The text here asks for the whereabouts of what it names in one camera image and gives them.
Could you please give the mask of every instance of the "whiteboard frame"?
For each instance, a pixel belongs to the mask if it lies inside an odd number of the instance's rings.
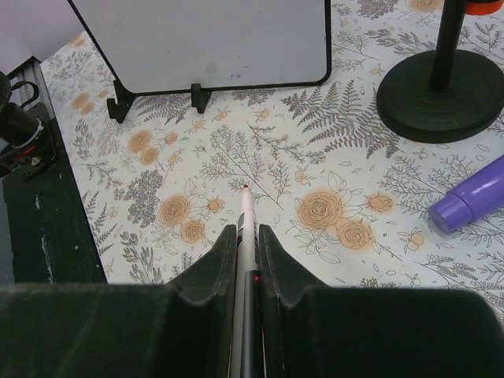
[[[107,59],[107,56],[104,54],[102,48],[98,44],[98,41],[96,40],[95,36],[91,32],[90,28],[87,26],[86,21],[81,17],[79,10],[77,10],[76,6],[73,4],[73,0],[68,0],[69,5],[72,7],[73,11],[77,15],[77,18],[79,19],[80,23],[83,25],[84,30],[87,32],[87,34],[90,36],[91,40],[93,41],[94,45],[96,46],[98,52],[102,55],[103,60],[109,67],[110,71],[112,72],[115,80],[117,80],[122,87],[124,85],[120,81],[119,76],[116,74],[115,70],[113,69],[112,65],[109,62],[109,59]],[[331,24],[331,0],[324,0],[324,10],[325,10],[325,55],[326,55],[326,72],[325,75],[316,81],[309,81],[309,82],[296,82],[296,83],[271,83],[271,84],[261,84],[261,85],[246,85],[246,86],[231,86],[231,87],[202,87],[202,90],[204,91],[239,91],[243,89],[261,89],[261,88],[281,88],[281,87],[312,87],[312,86],[317,86],[321,85],[324,82],[326,82],[329,77],[331,76],[332,73],[332,46],[331,46],[331,41],[332,41],[332,24]],[[191,93],[191,89],[179,89],[175,91],[152,91],[152,92],[130,92],[134,96],[148,96],[148,95],[174,95],[174,94],[179,94],[179,93]]]

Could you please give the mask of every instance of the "black round base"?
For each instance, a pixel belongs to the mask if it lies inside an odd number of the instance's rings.
[[[448,88],[429,89],[434,51],[408,57],[383,79],[378,114],[400,136],[425,143],[465,139],[490,126],[504,107],[504,73],[489,59],[457,50]]]

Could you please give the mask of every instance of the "floral pattern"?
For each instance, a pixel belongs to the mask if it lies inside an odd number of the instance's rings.
[[[449,145],[399,138],[376,89],[435,48],[440,0],[333,2],[332,76],[320,87],[137,98],[110,120],[113,75],[83,33],[43,63],[91,232],[111,283],[168,282],[239,217],[258,221],[328,284],[482,295],[504,324],[504,209],[444,235],[427,208],[502,154],[504,114]],[[460,48],[504,68],[504,16],[466,17]]]

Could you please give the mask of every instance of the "white marker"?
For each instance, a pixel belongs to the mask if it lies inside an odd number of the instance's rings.
[[[231,378],[256,376],[258,366],[262,371],[257,242],[254,197],[249,187],[245,185],[238,219],[235,313],[229,374]]]

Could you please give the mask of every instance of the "purple bottle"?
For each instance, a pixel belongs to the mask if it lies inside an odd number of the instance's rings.
[[[504,155],[451,188],[446,197],[428,209],[428,215],[441,231],[448,233],[502,205]]]

